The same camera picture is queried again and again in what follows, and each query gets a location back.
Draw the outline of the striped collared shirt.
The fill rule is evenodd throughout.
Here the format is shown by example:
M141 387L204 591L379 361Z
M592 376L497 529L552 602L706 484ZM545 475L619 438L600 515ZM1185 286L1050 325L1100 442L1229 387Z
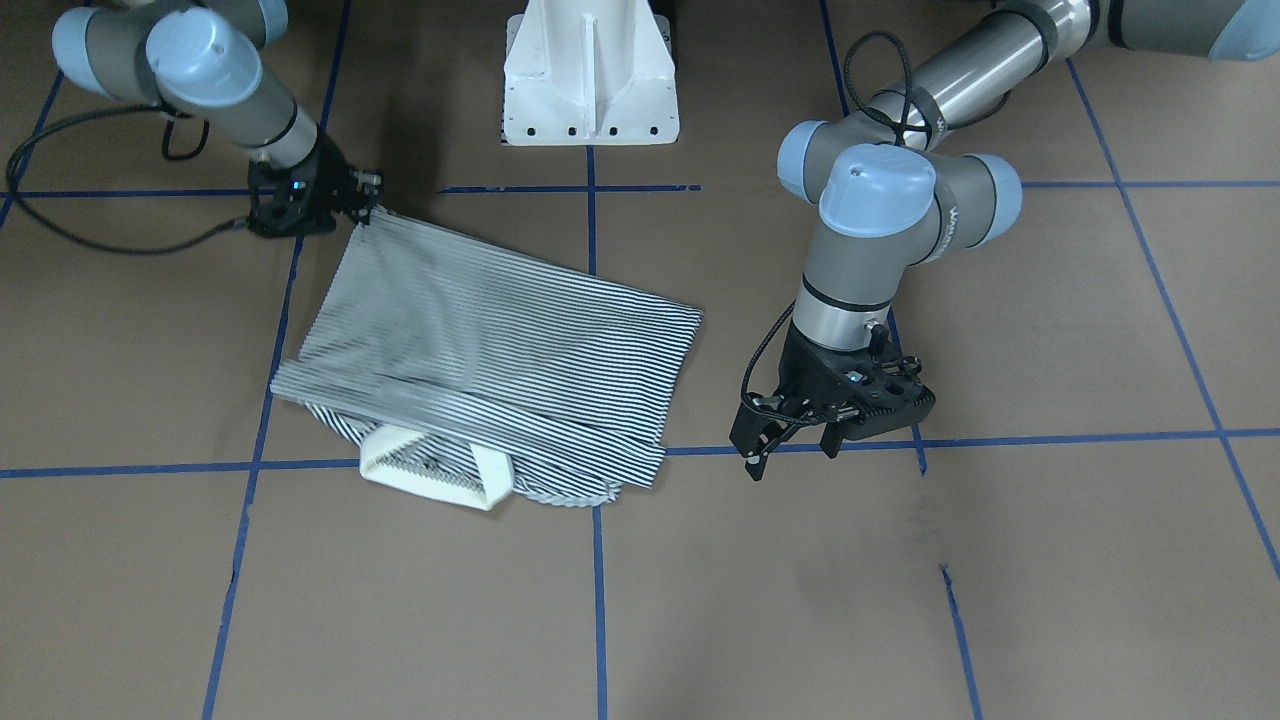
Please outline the striped collared shirt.
M355 445L361 475L490 510L653 484L701 313L376 208L271 391Z

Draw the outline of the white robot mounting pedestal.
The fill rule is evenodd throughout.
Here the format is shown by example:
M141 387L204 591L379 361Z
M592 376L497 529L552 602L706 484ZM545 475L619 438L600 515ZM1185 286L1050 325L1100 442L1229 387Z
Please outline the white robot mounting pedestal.
M681 133L675 3L529 1L506 22L500 137L652 146Z

